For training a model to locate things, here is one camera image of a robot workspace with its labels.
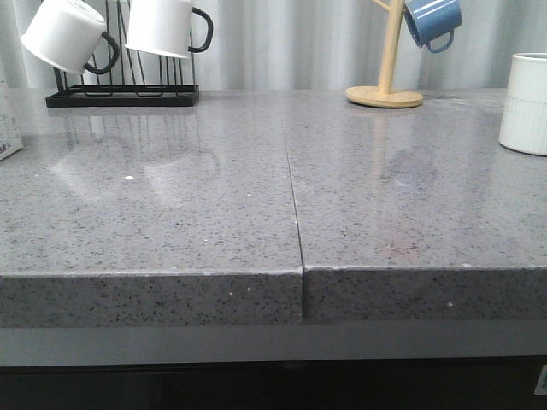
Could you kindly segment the white HOME ribbed mug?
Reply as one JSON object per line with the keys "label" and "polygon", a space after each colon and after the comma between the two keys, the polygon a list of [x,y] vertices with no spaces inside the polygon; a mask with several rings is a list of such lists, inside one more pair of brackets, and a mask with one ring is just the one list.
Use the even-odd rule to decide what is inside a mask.
{"label": "white HOME ribbed mug", "polygon": [[514,151],[546,156],[546,54],[512,56],[499,143]]}

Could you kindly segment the whole milk carton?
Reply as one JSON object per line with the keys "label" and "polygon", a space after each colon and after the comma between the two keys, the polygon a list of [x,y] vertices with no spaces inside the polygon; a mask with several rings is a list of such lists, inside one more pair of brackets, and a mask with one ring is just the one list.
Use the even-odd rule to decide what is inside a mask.
{"label": "whole milk carton", "polygon": [[9,100],[9,88],[5,78],[3,62],[1,68],[1,160],[7,159],[9,156],[23,149],[21,134],[18,130],[15,116]]}

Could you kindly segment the wooden mug tree stand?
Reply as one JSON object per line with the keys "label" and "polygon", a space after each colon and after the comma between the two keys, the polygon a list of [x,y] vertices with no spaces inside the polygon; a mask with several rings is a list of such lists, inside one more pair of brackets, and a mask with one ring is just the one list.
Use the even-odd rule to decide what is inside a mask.
{"label": "wooden mug tree stand", "polygon": [[404,1],[374,1],[388,13],[385,42],[376,86],[354,86],[345,90],[351,103],[374,108],[414,108],[423,103],[423,96],[416,91],[392,88],[399,35],[403,18]]}

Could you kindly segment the blue enamel mug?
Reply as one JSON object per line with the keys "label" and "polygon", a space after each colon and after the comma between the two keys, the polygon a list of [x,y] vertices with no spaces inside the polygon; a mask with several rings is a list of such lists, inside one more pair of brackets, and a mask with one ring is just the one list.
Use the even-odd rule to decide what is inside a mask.
{"label": "blue enamel mug", "polygon": [[462,10],[457,0],[406,1],[403,15],[416,45],[426,46],[433,54],[452,45],[455,30],[462,24]]}

